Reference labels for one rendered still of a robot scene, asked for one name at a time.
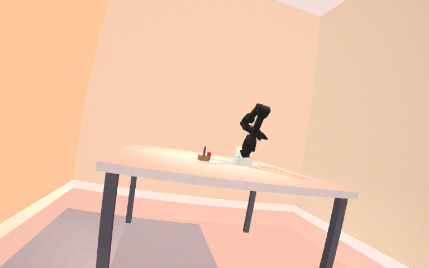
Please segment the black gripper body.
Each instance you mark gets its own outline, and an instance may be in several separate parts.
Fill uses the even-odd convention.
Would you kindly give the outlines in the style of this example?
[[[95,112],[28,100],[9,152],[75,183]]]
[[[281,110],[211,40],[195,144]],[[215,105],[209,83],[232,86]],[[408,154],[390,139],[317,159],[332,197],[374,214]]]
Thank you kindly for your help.
[[[258,132],[258,134],[257,134],[257,136],[256,136],[256,139],[257,140],[261,140],[262,139],[262,137],[264,136],[264,133],[262,133],[261,131],[260,132]]]

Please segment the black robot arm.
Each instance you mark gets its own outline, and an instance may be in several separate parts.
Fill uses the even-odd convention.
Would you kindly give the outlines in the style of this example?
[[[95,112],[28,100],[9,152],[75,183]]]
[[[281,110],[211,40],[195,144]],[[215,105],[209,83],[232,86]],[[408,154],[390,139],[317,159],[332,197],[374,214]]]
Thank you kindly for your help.
[[[242,157],[250,157],[250,154],[252,152],[255,152],[256,136],[258,134],[258,131],[261,127],[263,120],[267,118],[270,112],[271,112],[270,107],[258,103],[250,113],[244,116],[244,118],[240,122],[240,125],[243,130],[250,132],[252,129],[251,133],[246,136],[244,143],[242,144],[242,150],[240,150]],[[256,115],[257,115],[257,118],[255,120]],[[254,123],[254,120],[255,120],[255,124],[252,128],[252,125],[250,125],[249,123]]]

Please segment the orange block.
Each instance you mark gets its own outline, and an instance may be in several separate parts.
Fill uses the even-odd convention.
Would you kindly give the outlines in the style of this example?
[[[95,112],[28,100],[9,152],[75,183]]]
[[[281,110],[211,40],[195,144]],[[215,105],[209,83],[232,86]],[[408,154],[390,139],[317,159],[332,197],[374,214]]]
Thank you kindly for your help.
[[[200,161],[209,161],[209,156],[198,155],[198,160],[200,160]]]

